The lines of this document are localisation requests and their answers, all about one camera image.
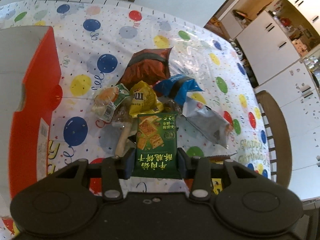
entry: birthday tablecloth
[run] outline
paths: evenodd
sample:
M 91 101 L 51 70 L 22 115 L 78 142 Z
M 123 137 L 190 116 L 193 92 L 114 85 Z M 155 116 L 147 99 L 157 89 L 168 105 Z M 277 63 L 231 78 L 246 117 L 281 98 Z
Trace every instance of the birthday tablecloth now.
M 121 130 L 91 112 L 94 92 L 115 85 L 133 53 L 173 47 L 171 75 L 195 78 L 204 92 L 190 92 L 188 96 L 233 126 L 225 149 L 213 145 L 180 118 L 178 147 L 190 156 L 230 155 L 271 177 L 259 105 L 237 53 L 223 38 L 174 16 L 118 0 L 26 0 L 0 8 L 1 29 L 23 25 L 53 27 L 62 72 L 63 98 L 52 115 L 48 173 L 79 158 L 98 163 L 114 155 Z M 75 130 L 76 135 L 68 134 Z M 120 183 L 124 195 L 128 191 L 188 193 L 183 180 L 132 177 Z M 100 193 L 95 186 L 91 191 Z M 5 223 L 0 220 L 4 239 L 14 233 L 12 223 Z

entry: red balloon print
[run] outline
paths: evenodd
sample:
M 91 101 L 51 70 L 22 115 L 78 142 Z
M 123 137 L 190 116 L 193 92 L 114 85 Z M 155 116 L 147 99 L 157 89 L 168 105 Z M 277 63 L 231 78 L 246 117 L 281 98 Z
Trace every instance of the red balloon print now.
M 98 158 L 90 162 L 90 164 L 102 163 L 103 160 L 104 158 Z M 90 179 L 90 189 L 95 194 L 101 193 L 101 189 L 102 189 L 101 178 Z
M 142 20 L 142 15 L 138 11 L 131 11 L 129 13 L 129 18 L 134 20 L 134 21 L 141 21 Z
M 232 117 L 227 111 L 224 111 L 223 118 L 226 119 L 233 126 Z
M 252 112 L 249 112 L 248 117 L 249 117 L 249 122 L 250 122 L 251 127 L 252 127 L 253 129 L 255 129 L 256 126 L 257 126 L 257 122 L 256 122 L 256 119 L 255 119 L 253 113 L 252 113 Z

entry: barcode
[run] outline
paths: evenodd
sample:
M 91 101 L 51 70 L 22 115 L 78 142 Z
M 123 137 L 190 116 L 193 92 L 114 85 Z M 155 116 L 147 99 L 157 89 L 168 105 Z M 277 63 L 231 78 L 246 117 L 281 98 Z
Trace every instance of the barcode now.
M 105 117 L 106 119 L 111 119 L 112 114 L 113 114 L 113 106 L 112 105 L 107 105 L 107 109 L 103 115 L 103 117 Z
M 47 128 L 46 128 L 44 125 L 41 126 L 41 128 L 40 128 L 40 133 L 41 133 L 41 135 L 43 135 L 44 137 L 47 137 L 48 130 L 47 130 Z

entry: food packaging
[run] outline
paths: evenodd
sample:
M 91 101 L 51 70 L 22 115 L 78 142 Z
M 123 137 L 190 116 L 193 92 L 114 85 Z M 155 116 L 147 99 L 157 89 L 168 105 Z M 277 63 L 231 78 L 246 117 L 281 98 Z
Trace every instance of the food packaging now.
M 153 89 L 173 99 L 181 106 L 186 101 L 187 92 L 203 91 L 195 79 L 182 74 L 177 74 L 167 80 L 160 81 L 153 86 Z
M 138 114 L 156 114 L 163 111 L 163 104 L 157 100 L 156 93 L 144 81 L 135 84 L 131 90 L 132 102 L 129 114 L 136 118 Z
M 123 84 L 97 90 L 91 111 L 101 120 L 111 123 L 116 108 L 124 101 L 131 101 L 129 91 Z
M 139 114 L 133 176 L 180 179 L 177 170 L 177 113 Z
M 187 97 L 182 114 L 210 142 L 227 149 L 230 123 L 208 106 Z
M 129 90 L 139 81 L 154 85 L 159 80 L 168 79 L 169 54 L 171 49 L 144 49 L 132 55 L 118 84 Z

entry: green balloon print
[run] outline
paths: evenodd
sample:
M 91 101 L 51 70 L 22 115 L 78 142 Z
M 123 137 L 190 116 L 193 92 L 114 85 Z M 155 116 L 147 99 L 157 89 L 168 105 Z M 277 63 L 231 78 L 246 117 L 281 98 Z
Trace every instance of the green balloon print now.
M 26 16 L 27 12 L 22 12 L 21 14 L 19 14 L 15 19 L 14 21 L 15 22 L 18 22 L 20 20 L 22 20 L 25 16 Z
M 193 156 L 204 157 L 203 151 L 198 146 L 190 147 L 189 150 L 187 150 L 187 155 L 189 157 L 193 157 Z
M 178 34 L 185 41 L 189 41 L 190 40 L 190 36 L 189 36 L 188 33 L 184 32 L 184 31 L 179 31 Z
M 237 135 L 241 133 L 241 126 L 237 119 L 233 120 L 233 128 L 235 129 Z
M 223 92 L 225 94 L 228 93 L 228 86 L 221 77 L 217 77 L 216 82 L 217 82 L 217 85 L 218 85 L 219 89 L 221 90 L 221 92 Z

